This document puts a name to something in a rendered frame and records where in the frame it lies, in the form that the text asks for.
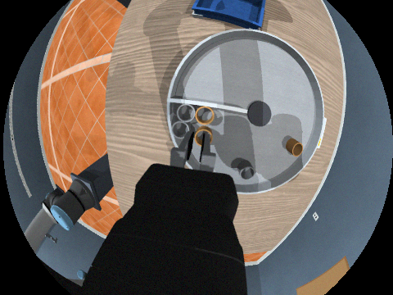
wooden table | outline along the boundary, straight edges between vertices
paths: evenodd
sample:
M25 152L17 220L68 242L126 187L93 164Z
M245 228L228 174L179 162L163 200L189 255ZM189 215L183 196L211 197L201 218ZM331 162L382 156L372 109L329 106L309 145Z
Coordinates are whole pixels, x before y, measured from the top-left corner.
M147 168L169 165L174 145L166 106L178 64L212 34L240 29L193 17L193 3L133 0L116 37L106 85L106 143L123 214L133 205L135 184ZM327 124L321 148L292 181L265 193L238 194L234 225L245 254L274 249L314 200L332 164L345 108L339 40L321 0L268 0L261 30L288 42L309 63L322 91Z

orange tiled floor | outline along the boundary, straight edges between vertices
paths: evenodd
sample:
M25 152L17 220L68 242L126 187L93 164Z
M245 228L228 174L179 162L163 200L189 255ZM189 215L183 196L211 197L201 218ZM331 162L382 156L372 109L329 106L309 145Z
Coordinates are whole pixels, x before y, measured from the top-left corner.
M105 97L109 61L126 11L116 0L74 0L47 53L41 88L41 130L47 162L64 191L106 154ZM81 220L108 235L122 216L113 188ZM257 261L266 252L245 254Z

blue bin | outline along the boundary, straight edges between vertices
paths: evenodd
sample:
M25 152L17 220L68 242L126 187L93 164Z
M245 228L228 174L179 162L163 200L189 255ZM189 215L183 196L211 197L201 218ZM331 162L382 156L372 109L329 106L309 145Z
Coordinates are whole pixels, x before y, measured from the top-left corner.
M195 14L257 30L264 20L266 0L196 0Z

round tray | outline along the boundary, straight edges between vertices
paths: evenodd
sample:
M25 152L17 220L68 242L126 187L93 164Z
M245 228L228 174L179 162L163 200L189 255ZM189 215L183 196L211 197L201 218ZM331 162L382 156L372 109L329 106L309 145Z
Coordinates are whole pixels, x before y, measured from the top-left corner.
M183 104L192 107L179 112ZM215 115L206 125L216 154L214 172L231 175L238 193L266 192L293 179L323 135L323 98L314 72L291 45L258 30L215 34L182 60L167 102L175 147L191 125L195 130L202 126L195 118L199 107ZM178 114L191 117L182 122ZM290 138L303 146L298 157L286 149ZM186 165L199 169L200 154L194 141Z

dark gray floor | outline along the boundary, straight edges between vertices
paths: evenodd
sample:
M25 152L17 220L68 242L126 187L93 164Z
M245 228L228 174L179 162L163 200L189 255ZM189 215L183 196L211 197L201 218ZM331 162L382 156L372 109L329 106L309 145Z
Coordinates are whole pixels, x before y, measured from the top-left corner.
M359 283L362 286L372 285L374 288L387 284L380 279L377 280L377 273L382 269L382 263L389 253L386 251L384 239L378 236L388 237L387 231L390 230L382 229L382 226L387 224L386 217L383 221L379 218L391 177L391 115L381 79L366 47L346 20L328 3L326 4L340 36L346 63L346 118L340 145L326 182L305 218L284 243L261 264L247 266L250 295L295 295L296 288L315 279L344 256L347 257L352 269L356 266L355 270L359 270L355 271L355 278L351 269L343 279L350 281L352 288ZM21 183L13 158L8 113L5 119L4 169L16 215L14 225L19 229L19 224L22 231L41 208L40 203L45 194L52 189L41 155L37 117L34 114L39 68L47 42L61 13L62 10L51 19L35 40L15 82L15 141L18 156L20 155L20 165L33 195L31 198L28 198ZM364 31L367 28L364 23L360 26ZM377 64L378 69L382 66L384 64ZM317 221L312 217L314 212L319 215ZM54 244L48 240L40 250L42 259L69 279L77 279L75 270L91 264L103 241L82 225L77 224L73 230L71 233L60 228L54 229L51 234L59 239L59 243ZM26 251L18 252L18 255L12 252L17 258L14 267L21 277L31 277L31 270L34 268L29 265L26 269L23 265L29 257L26 256L28 245L22 231L20 240L21 243L25 243ZM367 251L354 265L366 244Z

